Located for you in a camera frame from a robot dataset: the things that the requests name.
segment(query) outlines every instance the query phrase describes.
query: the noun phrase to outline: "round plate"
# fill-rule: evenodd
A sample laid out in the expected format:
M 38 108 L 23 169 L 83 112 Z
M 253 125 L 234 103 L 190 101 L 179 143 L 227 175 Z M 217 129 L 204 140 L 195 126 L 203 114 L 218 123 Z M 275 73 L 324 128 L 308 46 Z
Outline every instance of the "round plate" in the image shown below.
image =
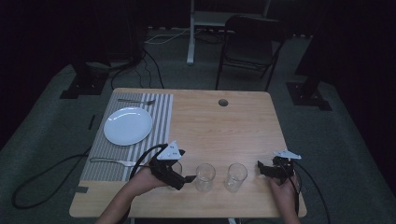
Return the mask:
M 152 117 L 140 107 L 125 107 L 114 112 L 105 123 L 105 137 L 108 141 L 129 146 L 142 141 L 152 128 Z

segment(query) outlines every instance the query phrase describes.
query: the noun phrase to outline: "placemat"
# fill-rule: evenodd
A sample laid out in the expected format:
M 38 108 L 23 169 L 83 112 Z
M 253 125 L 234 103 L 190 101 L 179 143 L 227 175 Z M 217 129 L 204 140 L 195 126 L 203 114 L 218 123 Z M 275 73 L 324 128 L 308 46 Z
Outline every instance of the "placemat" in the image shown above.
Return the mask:
M 139 103 L 118 102 L 118 99 L 137 101 L 155 99 L 156 102 L 153 105 L 143 105 Z M 124 167 L 122 164 L 114 162 L 90 162 L 90 158 L 100 157 L 120 161 L 137 161 L 150 147 L 168 143 L 172 104 L 173 94 L 113 92 L 80 179 L 91 181 L 127 181 L 133 167 Z M 112 113 L 129 106 L 146 109 L 153 119 L 153 126 L 145 139 L 134 145 L 122 147 L 107 140 L 104 133 L 104 126 L 107 118 Z M 148 161 L 158 150 L 153 150 L 144 162 Z

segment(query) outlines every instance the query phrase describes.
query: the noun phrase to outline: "person's right hand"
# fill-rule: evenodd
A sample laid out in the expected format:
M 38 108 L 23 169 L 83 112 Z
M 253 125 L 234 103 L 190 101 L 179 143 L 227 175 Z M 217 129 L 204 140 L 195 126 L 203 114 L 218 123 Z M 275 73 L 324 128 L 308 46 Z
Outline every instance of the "person's right hand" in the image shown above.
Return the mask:
M 295 191 L 290 181 L 287 179 L 285 183 L 278 185 L 273 178 L 268 176 L 266 178 L 270 183 L 270 188 L 274 195 L 277 209 L 279 209 L 280 215 L 284 218 L 285 223 L 300 223 L 300 219 L 297 217 L 295 212 Z M 293 181 L 295 187 L 298 188 L 296 175 L 292 176 L 291 180 Z

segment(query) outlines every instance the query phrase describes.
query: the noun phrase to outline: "wooden tabletop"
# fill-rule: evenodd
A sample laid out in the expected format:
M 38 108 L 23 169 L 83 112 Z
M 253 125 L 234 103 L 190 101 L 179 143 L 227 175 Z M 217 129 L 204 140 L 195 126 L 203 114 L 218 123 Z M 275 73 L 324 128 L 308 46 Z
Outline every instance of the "wooden tabletop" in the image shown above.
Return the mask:
M 182 175 L 195 175 L 202 163 L 216 168 L 213 189 L 201 192 L 195 181 L 183 189 L 157 188 L 132 203 L 130 217 L 279 217 L 268 182 L 257 161 L 269 161 L 286 148 L 271 96 L 258 91 L 192 91 L 115 89 L 114 92 L 174 94 L 169 143 L 186 150 L 179 161 Z M 227 106 L 219 105 L 225 99 Z M 247 179 L 237 192 L 223 186 L 228 167 L 247 167 Z M 76 193 L 72 217 L 99 217 L 125 182 L 80 181 L 86 193 Z M 300 217 L 306 215 L 300 195 Z

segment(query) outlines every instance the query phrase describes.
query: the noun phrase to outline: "silver fork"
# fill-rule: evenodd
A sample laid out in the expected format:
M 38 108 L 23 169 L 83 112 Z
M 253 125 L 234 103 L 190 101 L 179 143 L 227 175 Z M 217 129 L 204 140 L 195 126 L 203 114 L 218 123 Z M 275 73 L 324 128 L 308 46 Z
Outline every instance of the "silver fork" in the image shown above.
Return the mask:
M 136 100 L 128 100 L 128 99 L 118 99 L 118 102 L 126 102 L 126 103 L 138 103 L 138 104 L 143 104 L 143 105 L 152 105 L 155 103 L 155 99 L 154 100 L 150 100 L 150 101 L 136 101 Z
M 108 158 L 99 158 L 99 157 L 90 158 L 90 162 L 97 162 L 97 161 L 115 162 L 115 163 L 122 164 L 124 166 L 135 166 L 136 165 L 136 162 L 134 162 L 134 161 L 117 161 L 117 160 L 112 160 L 112 159 L 108 159 Z

